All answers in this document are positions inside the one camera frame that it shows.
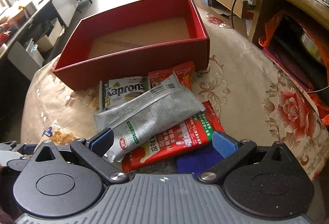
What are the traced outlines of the orange plastic bag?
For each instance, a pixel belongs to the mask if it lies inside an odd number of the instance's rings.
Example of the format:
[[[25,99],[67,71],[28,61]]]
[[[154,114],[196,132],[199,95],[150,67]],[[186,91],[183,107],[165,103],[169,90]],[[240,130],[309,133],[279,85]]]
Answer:
[[[328,30],[283,10],[264,24],[258,44],[303,87],[328,126]]]

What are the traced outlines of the red cardboard box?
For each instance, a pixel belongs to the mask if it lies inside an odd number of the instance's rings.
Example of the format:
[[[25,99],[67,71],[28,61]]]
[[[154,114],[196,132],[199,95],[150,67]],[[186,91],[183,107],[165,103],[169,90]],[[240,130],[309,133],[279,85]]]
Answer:
[[[54,73],[77,91],[190,61],[205,70],[209,57],[210,39],[193,0],[139,0],[82,19]]]

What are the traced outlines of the blue snack packet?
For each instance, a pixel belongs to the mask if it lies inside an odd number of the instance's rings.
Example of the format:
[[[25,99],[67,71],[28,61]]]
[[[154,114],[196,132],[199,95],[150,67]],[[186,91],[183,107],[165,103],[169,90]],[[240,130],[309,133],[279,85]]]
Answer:
[[[210,143],[176,158],[177,172],[192,174],[195,179],[224,158]]]

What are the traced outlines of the clear yellow cracker packet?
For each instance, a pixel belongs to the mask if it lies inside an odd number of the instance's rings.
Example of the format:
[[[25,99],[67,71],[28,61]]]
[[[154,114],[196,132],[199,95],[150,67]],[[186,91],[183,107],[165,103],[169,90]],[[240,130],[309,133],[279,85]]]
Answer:
[[[72,131],[61,127],[57,120],[54,120],[51,125],[43,131],[40,143],[43,141],[52,141],[57,146],[66,146],[77,138],[78,137]]]

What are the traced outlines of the green Kaprons wafer packet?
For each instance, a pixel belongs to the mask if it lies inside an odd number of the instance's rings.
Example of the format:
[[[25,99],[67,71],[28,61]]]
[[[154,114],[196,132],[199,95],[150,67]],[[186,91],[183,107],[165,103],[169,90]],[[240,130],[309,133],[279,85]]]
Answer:
[[[118,107],[144,94],[150,88],[148,77],[135,76],[100,81],[99,109],[101,112]]]

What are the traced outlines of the red chinese snack packet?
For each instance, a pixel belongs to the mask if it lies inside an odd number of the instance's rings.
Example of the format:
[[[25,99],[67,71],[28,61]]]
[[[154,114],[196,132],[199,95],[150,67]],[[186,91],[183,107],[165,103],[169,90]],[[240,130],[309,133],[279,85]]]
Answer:
[[[152,136],[144,144],[127,153],[122,160],[122,170],[128,173],[157,162],[196,150],[212,141],[214,131],[224,129],[210,101],[202,103],[205,107],[180,124]]]

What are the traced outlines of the silver white snack packet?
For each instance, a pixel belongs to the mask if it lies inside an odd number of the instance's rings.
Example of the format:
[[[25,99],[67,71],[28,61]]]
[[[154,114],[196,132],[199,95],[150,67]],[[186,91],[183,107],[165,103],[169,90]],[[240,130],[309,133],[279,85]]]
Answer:
[[[164,132],[203,112],[204,105],[179,81],[175,73],[135,99],[97,114],[98,133],[114,132],[114,143],[106,152],[109,162],[122,158],[153,135]]]

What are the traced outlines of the long dark side table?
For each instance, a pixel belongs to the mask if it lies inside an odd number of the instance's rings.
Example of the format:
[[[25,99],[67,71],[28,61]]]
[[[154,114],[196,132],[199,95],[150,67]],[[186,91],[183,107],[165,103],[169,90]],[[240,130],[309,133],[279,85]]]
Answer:
[[[35,72],[42,68],[44,63],[26,51],[25,43],[29,40],[24,40],[23,37],[32,27],[49,19],[56,18],[61,27],[69,27],[77,7],[77,0],[43,0],[37,5],[36,12],[5,43],[7,48],[1,53],[1,79],[12,79],[22,75],[32,80]]]

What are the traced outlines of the red Trolli candy packet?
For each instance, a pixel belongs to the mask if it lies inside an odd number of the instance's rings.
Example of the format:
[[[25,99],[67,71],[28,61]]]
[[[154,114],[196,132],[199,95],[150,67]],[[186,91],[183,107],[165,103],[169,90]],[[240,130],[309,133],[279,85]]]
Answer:
[[[168,78],[172,73],[175,73],[178,81],[191,90],[191,79],[195,71],[195,65],[192,61],[186,62],[170,69],[157,70],[148,73],[149,82],[151,87],[155,87],[160,84],[163,80]]]

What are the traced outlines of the floral beige tablecloth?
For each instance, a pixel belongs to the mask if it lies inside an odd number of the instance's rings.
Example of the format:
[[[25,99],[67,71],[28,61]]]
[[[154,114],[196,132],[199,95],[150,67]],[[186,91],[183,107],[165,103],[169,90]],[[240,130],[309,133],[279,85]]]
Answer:
[[[328,161],[328,131],[315,103],[236,30],[220,27],[205,10],[199,14],[210,37],[210,60],[206,70],[194,73],[193,93],[211,102],[226,133],[261,146],[283,141],[315,180]],[[96,132],[99,88],[73,91],[55,76],[55,65],[38,70],[27,91],[23,143],[38,143],[52,124],[84,138]]]

